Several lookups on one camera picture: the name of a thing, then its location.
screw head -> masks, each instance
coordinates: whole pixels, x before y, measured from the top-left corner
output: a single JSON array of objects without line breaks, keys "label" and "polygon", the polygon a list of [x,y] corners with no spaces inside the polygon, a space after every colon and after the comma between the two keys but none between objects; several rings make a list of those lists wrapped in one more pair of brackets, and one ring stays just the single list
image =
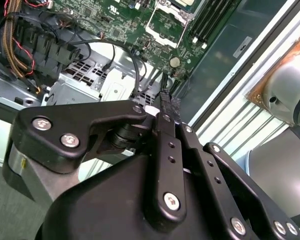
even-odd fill
[{"label": "screw head", "polygon": [[171,122],[171,119],[168,115],[164,114],[162,117],[163,117],[164,120],[166,120],[168,122]]},{"label": "screw head", "polygon": [[180,208],[180,202],[178,198],[170,192],[167,192],[163,196],[164,202],[167,207],[172,211],[177,211]]},{"label": "screw head", "polygon": [[246,228],[238,218],[236,218],[236,217],[231,218],[231,224],[232,224],[232,227],[234,228],[234,230],[238,234],[240,234],[242,236],[244,236],[246,234]]},{"label": "screw head", "polygon": [[279,233],[281,233],[282,235],[286,235],[286,230],[280,222],[274,221],[274,225],[275,225],[275,227],[276,227],[276,229],[278,230]]},{"label": "screw head", "polygon": [[216,151],[217,153],[220,153],[220,148],[217,147],[216,145],[212,146],[213,150]]},{"label": "screw head", "polygon": [[296,230],[295,226],[293,226],[290,222],[286,223],[286,226],[288,227],[289,231],[294,234],[294,235],[298,235],[298,231]]},{"label": "screw head", "polygon": [[79,138],[72,133],[67,133],[61,137],[61,143],[68,148],[76,148],[79,146]]},{"label": "screw head", "polygon": [[51,122],[44,118],[36,118],[32,121],[32,125],[35,129],[38,129],[40,131],[47,131],[52,127]]},{"label": "screw head", "polygon": [[137,106],[137,105],[133,106],[133,110],[134,110],[136,113],[138,113],[138,114],[141,114],[141,113],[142,113],[141,107],[139,107],[139,106]]},{"label": "screw head", "polygon": [[188,125],[185,126],[185,130],[186,130],[188,133],[192,133],[192,128],[189,127]]}]

green circuit board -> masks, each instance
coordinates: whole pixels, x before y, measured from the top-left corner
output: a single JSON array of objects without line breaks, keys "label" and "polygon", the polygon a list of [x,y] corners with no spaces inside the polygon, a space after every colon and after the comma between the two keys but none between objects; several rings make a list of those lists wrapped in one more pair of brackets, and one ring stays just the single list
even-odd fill
[{"label": "green circuit board", "polygon": [[[154,12],[156,1],[148,0],[147,7],[135,9],[131,6],[131,0],[54,0],[53,11],[73,15],[74,18],[86,18],[94,22],[96,29],[88,22],[81,21],[81,26],[88,32],[97,34],[100,31],[105,34],[105,39],[124,43],[131,50],[140,52],[142,58],[157,69],[167,74],[174,73],[179,81],[189,77],[190,73],[199,63],[200,59],[209,48],[203,49],[202,43],[193,43],[193,37],[189,35],[192,23],[188,25],[182,42],[178,48],[162,45],[154,40],[154,37],[146,32],[145,27]],[[196,0],[194,6],[204,8],[201,0]],[[212,43],[221,31],[226,21],[236,9],[240,0],[235,0],[227,11],[222,21],[219,22],[209,37],[208,43]],[[183,32],[183,25],[175,16],[157,9],[150,23],[150,28],[160,35],[177,43]],[[178,57],[180,66],[172,68],[170,59]]]}]

sticker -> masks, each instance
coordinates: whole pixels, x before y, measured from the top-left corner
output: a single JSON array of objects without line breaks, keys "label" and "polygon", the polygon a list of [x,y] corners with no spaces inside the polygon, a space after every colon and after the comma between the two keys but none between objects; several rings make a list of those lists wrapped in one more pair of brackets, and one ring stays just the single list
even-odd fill
[{"label": "sticker", "polygon": [[241,43],[238,49],[234,52],[233,56],[237,59],[246,48],[248,48],[249,43],[251,42],[252,37],[247,36],[245,40]]},{"label": "sticker", "polygon": [[118,9],[115,7],[115,6],[110,6],[110,7],[108,7],[108,9],[110,10],[110,12],[112,13],[112,14],[117,14],[117,15],[119,15],[119,12],[118,12]]}]

metal bracket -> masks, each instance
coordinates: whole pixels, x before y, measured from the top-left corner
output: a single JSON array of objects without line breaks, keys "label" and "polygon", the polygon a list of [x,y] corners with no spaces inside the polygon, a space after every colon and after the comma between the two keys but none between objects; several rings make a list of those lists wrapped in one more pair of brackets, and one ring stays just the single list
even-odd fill
[{"label": "metal bracket", "polygon": [[[106,154],[99,147],[104,147],[110,130],[124,124],[141,124],[146,117],[141,107],[128,100],[31,107],[18,113],[10,138],[29,159],[55,173],[67,174],[83,160]],[[40,122],[43,127],[34,126],[38,119],[44,120]]]},{"label": "metal bracket", "polygon": [[[155,13],[158,9],[166,12],[167,14],[172,14],[175,17],[175,19],[180,21],[182,23],[182,25],[184,26],[182,34],[181,34],[181,36],[180,36],[177,43],[172,42],[167,38],[162,38],[158,32],[156,32],[156,31],[154,31],[153,29],[150,28],[150,23],[151,23],[153,17],[155,16]],[[162,45],[169,45],[169,46],[173,47],[174,49],[177,49],[179,47],[185,33],[186,33],[186,30],[188,28],[189,23],[193,19],[194,19],[193,14],[187,13],[182,9],[176,8],[175,6],[173,6],[171,4],[170,1],[168,1],[168,0],[158,0],[155,4],[152,15],[151,15],[146,27],[145,27],[145,31],[148,34],[152,35],[156,42],[158,42]]]},{"label": "metal bracket", "polygon": [[175,136],[174,119],[165,113],[157,114],[154,134],[156,147],[148,174],[152,191],[145,216],[156,229],[169,232],[187,215],[182,147]]},{"label": "metal bracket", "polygon": [[216,160],[212,155],[201,149],[201,144],[194,131],[186,124],[179,125],[183,156],[189,163],[192,174],[198,181],[196,187],[202,199],[206,199],[203,208],[209,227],[222,226],[220,231],[214,231],[216,239],[258,239],[257,235],[246,223],[236,202],[226,184]]},{"label": "metal bracket", "polygon": [[229,188],[237,197],[237,204],[244,202],[245,206],[251,206],[245,218],[249,219],[258,236],[262,239],[300,239],[298,226],[220,146],[207,143],[203,150],[216,160],[225,182],[231,182]]}]

